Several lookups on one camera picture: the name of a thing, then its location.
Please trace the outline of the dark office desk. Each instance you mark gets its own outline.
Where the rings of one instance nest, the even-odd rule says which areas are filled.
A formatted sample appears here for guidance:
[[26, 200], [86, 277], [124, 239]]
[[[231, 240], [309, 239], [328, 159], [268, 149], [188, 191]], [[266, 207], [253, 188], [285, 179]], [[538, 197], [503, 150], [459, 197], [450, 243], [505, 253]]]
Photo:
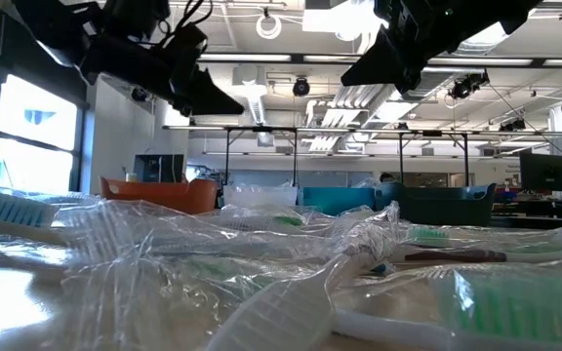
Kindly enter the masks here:
[[492, 207], [490, 224], [502, 228], [562, 227], [562, 199], [527, 198], [514, 192], [498, 193]]

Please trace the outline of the dark cabinet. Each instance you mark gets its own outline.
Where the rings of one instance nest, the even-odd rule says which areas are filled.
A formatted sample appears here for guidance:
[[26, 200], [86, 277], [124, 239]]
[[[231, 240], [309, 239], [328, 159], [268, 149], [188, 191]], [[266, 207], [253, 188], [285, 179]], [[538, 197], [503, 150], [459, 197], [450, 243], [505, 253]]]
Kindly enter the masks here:
[[134, 173], [141, 182], [182, 181], [182, 154], [140, 154], [135, 156]]

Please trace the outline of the silver ventilation duct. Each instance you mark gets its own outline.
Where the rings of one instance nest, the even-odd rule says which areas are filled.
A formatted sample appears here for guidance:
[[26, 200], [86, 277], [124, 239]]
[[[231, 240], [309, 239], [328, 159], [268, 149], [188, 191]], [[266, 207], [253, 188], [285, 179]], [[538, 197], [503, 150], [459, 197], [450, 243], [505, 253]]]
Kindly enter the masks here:
[[[472, 35], [462, 41], [452, 52], [452, 56], [485, 56], [489, 54], [498, 44], [509, 37], [502, 29], [499, 22], [495, 22], [479, 33]], [[465, 78], [467, 75], [482, 75], [484, 67], [433, 67], [426, 68], [421, 73], [421, 82], [413, 90], [401, 94], [401, 99], [420, 100], [434, 94], [437, 90], [445, 87], [453, 79]]]

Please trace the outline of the black computer monitor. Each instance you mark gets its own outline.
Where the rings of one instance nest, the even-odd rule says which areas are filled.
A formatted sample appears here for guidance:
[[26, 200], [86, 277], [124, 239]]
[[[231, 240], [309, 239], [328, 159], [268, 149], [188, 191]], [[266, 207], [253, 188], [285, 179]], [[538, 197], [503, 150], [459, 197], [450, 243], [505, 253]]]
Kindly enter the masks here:
[[523, 153], [519, 162], [524, 189], [562, 191], [562, 156]]

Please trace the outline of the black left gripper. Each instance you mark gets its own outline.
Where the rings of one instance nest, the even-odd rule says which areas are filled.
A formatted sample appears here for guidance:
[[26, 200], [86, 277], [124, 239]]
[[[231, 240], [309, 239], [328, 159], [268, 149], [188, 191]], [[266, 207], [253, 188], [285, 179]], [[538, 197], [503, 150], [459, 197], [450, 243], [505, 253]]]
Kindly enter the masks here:
[[127, 39], [98, 35], [83, 57], [83, 78], [94, 85], [101, 74], [165, 99], [185, 117], [244, 112], [241, 103], [214, 84], [208, 70], [172, 71], [162, 58], [161, 47], [146, 49]]

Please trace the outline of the large window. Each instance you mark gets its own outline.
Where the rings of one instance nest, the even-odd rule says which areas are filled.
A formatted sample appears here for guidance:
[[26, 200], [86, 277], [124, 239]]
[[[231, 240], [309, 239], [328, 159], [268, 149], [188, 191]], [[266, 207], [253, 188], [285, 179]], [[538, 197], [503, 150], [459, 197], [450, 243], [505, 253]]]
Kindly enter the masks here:
[[78, 188], [83, 110], [12, 74], [0, 82], [0, 186]]

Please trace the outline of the black rig frame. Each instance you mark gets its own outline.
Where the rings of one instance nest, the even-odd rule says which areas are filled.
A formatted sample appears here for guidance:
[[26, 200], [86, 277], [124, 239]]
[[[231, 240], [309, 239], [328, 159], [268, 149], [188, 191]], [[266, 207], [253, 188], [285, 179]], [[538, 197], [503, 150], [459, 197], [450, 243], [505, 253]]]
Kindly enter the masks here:
[[411, 138], [428, 137], [428, 138], [438, 138], [447, 137], [449, 138], [457, 147], [463, 151], [463, 165], [464, 165], [464, 183], [466, 186], [470, 185], [470, 172], [469, 172], [469, 150], [468, 150], [468, 133], [462, 132], [443, 132], [439, 130], [400, 130], [397, 133], [398, 136], [398, 159], [399, 159], [399, 172], [400, 179], [404, 181], [404, 148], [405, 143], [403, 139], [405, 136], [410, 136]]
[[[296, 127], [275, 127], [275, 126], [225, 126], [221, 128], [226, 132], [226, 141], [225, 141], [225, 152], [224, 152], [224, 183], [223, 185], [228, 185], [229, 181], [229, 152], [230, 152], [230, 145], [233, 141], [238, 139], [244, 132], [252, 132], [252, 133], [269, 133], [272, 134], [274, 132], [279, 132], [283, 136], [285, 133], [292, 133], [294, 135], [293, 139], [289, 139], [291, 145], [294, 147], [293, 155], [293, 185], [298, 185], [298, 128]], [[239, 131], [240, 135], [236, 138], [231, 138], [231, 133], [233, 131]]]

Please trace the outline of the overhead light bar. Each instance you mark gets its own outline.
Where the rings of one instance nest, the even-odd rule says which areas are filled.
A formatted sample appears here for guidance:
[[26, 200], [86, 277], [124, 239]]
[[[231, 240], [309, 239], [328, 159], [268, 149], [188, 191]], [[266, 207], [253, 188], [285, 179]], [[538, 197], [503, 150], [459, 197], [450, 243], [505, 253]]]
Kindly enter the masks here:
[[[205, 63], [292, 63], [351, 65], [360, 59], [359, 55], [305, 55], [305, 54], [203, 54], [200, 61]], [[562, 69], [562, 58], [499, 58], [499, 57], [437, 57], [427, 62], [428, 66], [439, 67], [503, 67], [503, 68], [548, 68]]]

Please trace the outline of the orange plastic bin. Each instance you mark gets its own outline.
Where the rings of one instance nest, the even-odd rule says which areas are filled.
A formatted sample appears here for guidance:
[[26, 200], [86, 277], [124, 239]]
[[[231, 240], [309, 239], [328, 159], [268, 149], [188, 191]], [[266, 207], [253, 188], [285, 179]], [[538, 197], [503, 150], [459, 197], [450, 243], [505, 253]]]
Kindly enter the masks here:
[[146, 201], [189, 215], [211, 212], [217, 201], [212, 180], [192, 182], [128, 182], [100, 178], [100, 195], [107, 200]]

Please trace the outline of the teal plastic bin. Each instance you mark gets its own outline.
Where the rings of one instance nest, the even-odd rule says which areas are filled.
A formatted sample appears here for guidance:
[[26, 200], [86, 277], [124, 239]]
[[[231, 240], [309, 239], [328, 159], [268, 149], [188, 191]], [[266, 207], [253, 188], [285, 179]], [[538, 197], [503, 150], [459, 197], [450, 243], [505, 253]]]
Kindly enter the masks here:
[[373, 207], [375, 191], [373, 188], [304, 187], [299, 204], [324, 215], [336, 216], [362, 206]]

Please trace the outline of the dark slate plastic bin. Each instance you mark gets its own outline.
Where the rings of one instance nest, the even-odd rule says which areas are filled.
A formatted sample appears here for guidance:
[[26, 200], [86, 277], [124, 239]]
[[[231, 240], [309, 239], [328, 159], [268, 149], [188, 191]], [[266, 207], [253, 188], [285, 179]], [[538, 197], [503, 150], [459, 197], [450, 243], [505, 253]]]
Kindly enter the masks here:
[[399, 182], [375, 188], [375, 210], [392, 201], [399, 217], [414, 224], [487, 226], [492, 217], [496, 184], [469, 187], [407, 187]]

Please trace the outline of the white ceiling light panel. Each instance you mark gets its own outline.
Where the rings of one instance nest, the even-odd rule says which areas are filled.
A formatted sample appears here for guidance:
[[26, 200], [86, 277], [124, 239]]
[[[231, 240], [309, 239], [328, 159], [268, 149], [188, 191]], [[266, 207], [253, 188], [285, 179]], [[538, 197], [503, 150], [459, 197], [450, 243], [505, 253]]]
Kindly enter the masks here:
[[379, 28], [384, 21], [372, 11], [355, 7], [305, 10], [301, 29], [305, 32], [333, 33], [349, 39]]

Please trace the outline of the purple wrapped toothbrush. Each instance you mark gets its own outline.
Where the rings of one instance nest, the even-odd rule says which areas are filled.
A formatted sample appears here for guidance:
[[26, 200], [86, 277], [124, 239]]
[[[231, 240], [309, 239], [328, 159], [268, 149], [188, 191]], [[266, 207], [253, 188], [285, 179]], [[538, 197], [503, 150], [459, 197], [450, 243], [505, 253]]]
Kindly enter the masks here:
[[[562, 227], [549, 230], [557, 230], [562, 233]], [[562, 260], [562, 250], [546, 253], [507, 253], [480, 249], [442, 248], [405, 243], [404, 237], [402, 243], [393, 250], [390, 260], [396, 263], [412, 261], [543, 263]]]
[[317, 272], [277, 281], [255, 293], [228, 317], [205, 351], [317, 351], [332, 332], [332, 294], [387, 260], [402, 241], [400, 206], [392, 202], [336, 237], [346, 247]]

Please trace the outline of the clear plastic bin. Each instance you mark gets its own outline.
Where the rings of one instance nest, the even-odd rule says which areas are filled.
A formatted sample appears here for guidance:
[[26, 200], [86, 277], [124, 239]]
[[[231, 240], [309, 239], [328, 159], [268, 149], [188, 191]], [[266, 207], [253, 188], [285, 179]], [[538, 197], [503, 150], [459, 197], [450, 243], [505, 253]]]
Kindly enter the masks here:
[[226, 185], [222, 189], [226, 206], [237, 208], [293, 207], [299, 190], [291, 186]]

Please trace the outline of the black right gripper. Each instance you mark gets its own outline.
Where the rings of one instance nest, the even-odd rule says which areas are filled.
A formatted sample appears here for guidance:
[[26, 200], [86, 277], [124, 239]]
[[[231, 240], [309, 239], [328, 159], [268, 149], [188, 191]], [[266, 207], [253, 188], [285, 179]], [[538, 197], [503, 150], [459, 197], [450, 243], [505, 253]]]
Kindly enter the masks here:
[[341, 77], [344, 86], [391, 84], [399, 93], [416, 87], [421, 65], [457, 48], [453, 29], [457, 0], [376, 0], [387, 22], [375, 44]]

